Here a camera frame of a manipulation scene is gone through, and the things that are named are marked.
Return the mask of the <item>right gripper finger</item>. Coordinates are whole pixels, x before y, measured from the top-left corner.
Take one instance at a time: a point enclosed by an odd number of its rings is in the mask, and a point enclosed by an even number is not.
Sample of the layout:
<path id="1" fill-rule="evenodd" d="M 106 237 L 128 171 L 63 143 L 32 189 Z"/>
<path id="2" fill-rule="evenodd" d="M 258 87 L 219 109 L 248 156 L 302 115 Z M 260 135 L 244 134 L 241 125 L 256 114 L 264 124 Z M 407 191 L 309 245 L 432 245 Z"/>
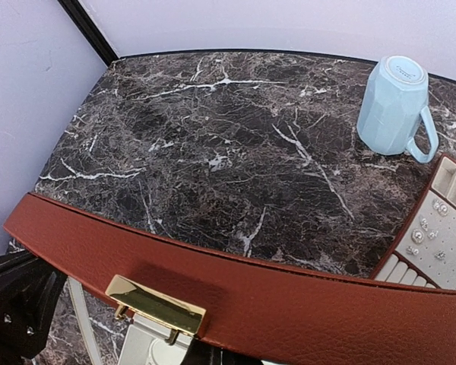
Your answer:
<path id="1" fill-rule="evenodd" d="M 182 365 L 262 365 L 262 361 L 193 339 Z"/>

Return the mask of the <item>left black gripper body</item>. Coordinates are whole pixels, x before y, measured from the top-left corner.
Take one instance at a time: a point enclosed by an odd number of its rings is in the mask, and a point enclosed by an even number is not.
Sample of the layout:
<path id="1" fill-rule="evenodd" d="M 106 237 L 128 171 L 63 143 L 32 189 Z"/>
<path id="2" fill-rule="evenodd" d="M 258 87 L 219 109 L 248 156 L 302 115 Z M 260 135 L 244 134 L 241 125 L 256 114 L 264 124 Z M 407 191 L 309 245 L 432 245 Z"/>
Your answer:
<path id="1" fill-rule="evenodd" d="M 0 360 L 32 359 L 45 348 L 66 279 L 27 250 L 0 255 Z"/>

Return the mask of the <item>brown jewelry box cream lining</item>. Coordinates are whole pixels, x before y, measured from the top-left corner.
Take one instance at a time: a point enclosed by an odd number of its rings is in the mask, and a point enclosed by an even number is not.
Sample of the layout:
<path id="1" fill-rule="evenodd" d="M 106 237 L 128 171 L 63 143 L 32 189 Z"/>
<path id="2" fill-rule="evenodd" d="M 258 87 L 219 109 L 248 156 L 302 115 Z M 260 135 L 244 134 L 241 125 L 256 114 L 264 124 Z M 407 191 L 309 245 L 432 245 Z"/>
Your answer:
<path id="1" fill-rule="evenodd" d="M 456 291 L 325 274 L 202 249 L 29 193 L 4 229 L 119 312 L 126 278 L 204 310 L 207 344 L 290 364 L 456 364 Z"/>

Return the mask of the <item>brown jewelry tray cream lining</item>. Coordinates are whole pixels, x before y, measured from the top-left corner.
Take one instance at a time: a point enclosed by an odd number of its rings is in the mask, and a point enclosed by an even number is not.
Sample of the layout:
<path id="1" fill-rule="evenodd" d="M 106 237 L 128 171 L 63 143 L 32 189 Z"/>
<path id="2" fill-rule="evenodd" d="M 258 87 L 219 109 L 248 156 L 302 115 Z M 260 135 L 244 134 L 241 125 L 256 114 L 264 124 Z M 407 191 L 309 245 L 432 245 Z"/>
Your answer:
<path id="1" fill-rule="evenodd" d="M 456 160 L 442 155 L 372 280 L 456 290 Z"/>

